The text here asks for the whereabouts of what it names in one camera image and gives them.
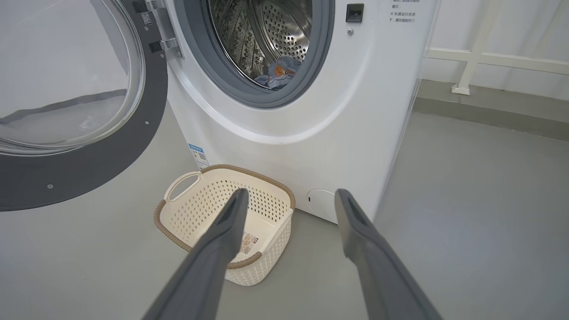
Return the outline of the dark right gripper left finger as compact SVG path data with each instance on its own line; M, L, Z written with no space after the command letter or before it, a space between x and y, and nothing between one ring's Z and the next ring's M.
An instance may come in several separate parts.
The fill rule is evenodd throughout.
M248 204L248 190L241 188L232 194L144 320L215 319L226 269L240 251Z

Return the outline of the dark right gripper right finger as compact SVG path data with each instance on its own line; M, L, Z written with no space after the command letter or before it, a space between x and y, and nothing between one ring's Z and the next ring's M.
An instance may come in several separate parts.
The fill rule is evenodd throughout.
M353 195L336 190L344 255L358 270L370 320L439 320L441 316Z

